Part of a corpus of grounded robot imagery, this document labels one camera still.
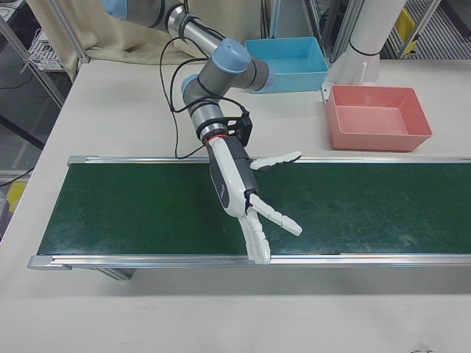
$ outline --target blue bin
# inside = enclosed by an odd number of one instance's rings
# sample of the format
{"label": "blue bin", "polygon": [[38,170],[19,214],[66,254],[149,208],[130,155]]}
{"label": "blue bin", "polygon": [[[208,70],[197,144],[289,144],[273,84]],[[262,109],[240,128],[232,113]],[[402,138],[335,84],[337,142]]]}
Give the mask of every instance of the blue bin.
{"label": "blue bin", "polygon": [[320,90],[329,72],[314,37],[246,40],[245,46],[252,56],[268,63],[274,73],[270,88],[252,93]]}

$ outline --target red ring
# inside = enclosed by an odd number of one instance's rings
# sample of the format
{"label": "red ring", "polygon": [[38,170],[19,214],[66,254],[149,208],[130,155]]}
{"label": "red ring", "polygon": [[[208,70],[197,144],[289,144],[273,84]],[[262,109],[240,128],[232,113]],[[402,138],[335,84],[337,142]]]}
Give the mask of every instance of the red ring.
{"label": "red ring", "polygon": [[209,141],[213,140],[214,138],[226,138],[226,137],[227,135],[223,135],[223,134],[211,136],[211,138],[206,141],[205,146],[207,146],[209,144]]}

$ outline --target yellow object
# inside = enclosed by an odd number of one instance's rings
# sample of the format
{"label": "yellow object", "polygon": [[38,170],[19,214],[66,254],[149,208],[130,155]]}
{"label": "yellow object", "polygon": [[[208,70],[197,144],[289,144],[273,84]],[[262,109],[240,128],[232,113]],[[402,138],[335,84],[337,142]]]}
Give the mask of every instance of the yellow object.
{"label": "yellow object", "polygon": [[[394,25],[399,32],[400,39],[405,42],[409,35],[412,33],[415,27],[415,22],[412,19],[411,15],[407,12],[406,9],[402,9],[400,12],[399,17],[397,18],[396,24]],[[407,47],[404,54],[409,54],[416,45],[416,40],[413,40],[411,44]]]}
{"label": "yellow object", "polygon": [[21,197],[23,196],[24,189],[26,187],[25,182],[14,182],[8,190],[7,200],[10,204],[10,212],[15,212]]}

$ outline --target conveyor belt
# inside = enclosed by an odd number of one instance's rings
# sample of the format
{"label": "conveyor belt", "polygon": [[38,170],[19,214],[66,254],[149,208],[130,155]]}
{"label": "conveyor belt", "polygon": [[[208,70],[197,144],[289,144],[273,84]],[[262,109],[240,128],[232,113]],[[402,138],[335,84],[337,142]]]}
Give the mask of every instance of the conveyor belt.
{"label": "conveyor belt", "polygon": [[[295,163],[257,173],[304,231],[272,255],[471,254],[471,164]],[[242,255],[207,164],[73,164],[38,255]]]}

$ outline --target plastic tray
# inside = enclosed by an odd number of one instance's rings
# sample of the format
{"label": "plastic tray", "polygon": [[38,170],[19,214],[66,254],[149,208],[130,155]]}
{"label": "plastic tray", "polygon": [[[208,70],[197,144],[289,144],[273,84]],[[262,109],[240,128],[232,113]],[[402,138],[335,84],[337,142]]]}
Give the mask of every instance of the plastic tray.
{"label": "plastic tray", "polygon": [[274,74],[271,87],[252,93],[320,90],[329,71],[314,37],[246,40],[245,46]]}
{"label": "plastic tray", "polygon": [[412,88],[334,85],[327,116],[335,149],[413,151],[432,135]]}

